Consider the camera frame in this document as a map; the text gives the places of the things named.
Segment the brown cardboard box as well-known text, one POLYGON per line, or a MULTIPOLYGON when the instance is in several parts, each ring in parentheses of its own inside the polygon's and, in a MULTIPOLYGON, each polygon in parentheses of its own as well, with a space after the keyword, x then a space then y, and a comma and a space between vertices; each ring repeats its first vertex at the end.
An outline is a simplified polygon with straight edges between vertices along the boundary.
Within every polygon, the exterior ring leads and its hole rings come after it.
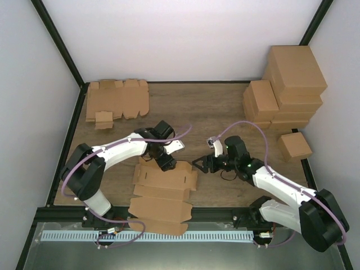
POLYGON ((177 161, 175 168, 162 171, 156 161, 139 159, 135 167, 134 198, 128 213, 134 231, 180 236, 188 229, 192 205, 191 191, 196 191, 197 171, 186 161, 177 161))

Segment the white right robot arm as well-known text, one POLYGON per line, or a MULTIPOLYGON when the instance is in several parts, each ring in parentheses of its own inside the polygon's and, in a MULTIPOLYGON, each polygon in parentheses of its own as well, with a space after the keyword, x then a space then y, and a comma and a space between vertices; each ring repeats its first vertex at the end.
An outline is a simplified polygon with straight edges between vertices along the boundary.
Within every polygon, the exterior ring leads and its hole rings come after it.
POLYGON ((319 252, 333 244, 344 244, 349 224, 330 191, 316 191, 280 175, 266 162, 251 157, 239 136, 230 136, 223 143, 210 137, 207 143, 214 153, 193 160, 197 169, 203 173, 234 171, 242 181, 275 196, 263 196, 252 204, 253 225, 261 227, 271 222, 288 227, 319 252))

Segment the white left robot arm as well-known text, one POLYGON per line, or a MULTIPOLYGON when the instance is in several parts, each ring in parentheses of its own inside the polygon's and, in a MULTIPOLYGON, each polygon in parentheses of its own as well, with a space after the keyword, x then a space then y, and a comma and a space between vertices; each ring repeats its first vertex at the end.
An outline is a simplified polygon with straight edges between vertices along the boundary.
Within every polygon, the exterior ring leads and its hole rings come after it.
POLYGON ((130 135, 98 146, 79 144, 60 173, 62 193, 83 203, 102 227, 114 223, 113 205, 101 191, 104 175, 120 163, 134 158, 148 157, 161 172, 175 169, 172 156, 177 140, 174 129, 165 121, 155 127, 138 128, 130 135))

